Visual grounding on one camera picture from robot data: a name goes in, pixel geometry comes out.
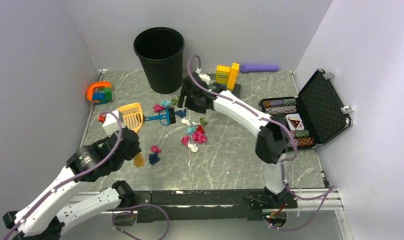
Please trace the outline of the blue hand brush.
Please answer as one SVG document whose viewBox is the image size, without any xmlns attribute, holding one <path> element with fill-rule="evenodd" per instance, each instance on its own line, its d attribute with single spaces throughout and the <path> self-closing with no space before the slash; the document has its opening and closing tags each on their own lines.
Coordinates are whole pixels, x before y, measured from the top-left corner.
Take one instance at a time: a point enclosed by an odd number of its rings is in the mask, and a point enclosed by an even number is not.
<svg viewBox="0 0 404 240">
<path fill-rule="evenodd" d="M 159 120 L 159 122 L 164 126 L 169 126 L 171 124 L 175 124 L 176 117 L 175 117 L 175 109 L 173 107 L 168 107 L 163 111 L 160 111 L 158 115 L 148 116 L 144 118 L 144 121 L 155 121 Z"/>
</svg>

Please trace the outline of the orange slotted scoop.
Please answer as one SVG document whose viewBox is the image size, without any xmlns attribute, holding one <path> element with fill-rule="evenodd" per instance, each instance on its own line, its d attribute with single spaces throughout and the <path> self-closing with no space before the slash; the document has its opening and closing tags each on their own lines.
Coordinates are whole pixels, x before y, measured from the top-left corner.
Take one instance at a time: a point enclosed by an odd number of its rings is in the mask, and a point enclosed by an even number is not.
<svg viewBox="0 0 404 240">
<path fill-rule="evenodd" d="M 117 108 L 118 112 L 121 113 L 123 124 L 129 129 L 126 133 L 126 139 L 128 143 L 133 145 L 132 150 L 127 154 L 128 157 L 133 156 L 133 164 L 137 167 L 143 167 L 145 164 L 145 159 L 141 154 L 141 149 L 139 147 L 138 133 L 144 124 L 144 115 L 140 103 L 130 103 Z"/>
</svg>

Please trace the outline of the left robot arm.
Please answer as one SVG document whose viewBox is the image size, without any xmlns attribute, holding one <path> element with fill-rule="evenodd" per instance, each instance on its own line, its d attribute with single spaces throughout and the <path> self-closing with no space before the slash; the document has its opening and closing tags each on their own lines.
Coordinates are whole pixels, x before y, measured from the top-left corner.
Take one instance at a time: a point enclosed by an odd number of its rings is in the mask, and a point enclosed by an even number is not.
<svg viewBox="0 0 404 240">
<path fill-rule="evenodd" d="M 8 211 L 4 225 L 17 231 L 15 240 L 58 240 L 77 224 L 107 210 L 127 210 L 136 203 L 135 193 L 124 180 L 105 192 L 73 205 L 67 203 L 89 183 L 118 171 L 124 161 L 141 152 L 139 136 L 127 127 L 79 147 L 55 180 L 27 207 Z"/>
</svg>

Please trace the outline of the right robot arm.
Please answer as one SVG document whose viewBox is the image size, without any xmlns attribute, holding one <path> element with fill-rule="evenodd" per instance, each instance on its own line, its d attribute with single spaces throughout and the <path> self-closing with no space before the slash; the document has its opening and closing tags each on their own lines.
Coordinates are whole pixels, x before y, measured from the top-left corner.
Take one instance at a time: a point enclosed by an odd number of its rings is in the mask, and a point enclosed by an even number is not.
<svg viewBox="0 0 404 240">
<path fill-rule="evenodd" d="M 219 83 L 207 84 L 196 72 L 183 79 L 178 105 L 201 114 L 222 113 L 249 130 L 256 138 L 255 154 L 265 163 L 266 203 L 278 208 L 285 202 L 288 185 L 282 164 L 292 136 L 284 120 L 240 101 Z"/>
</svg>

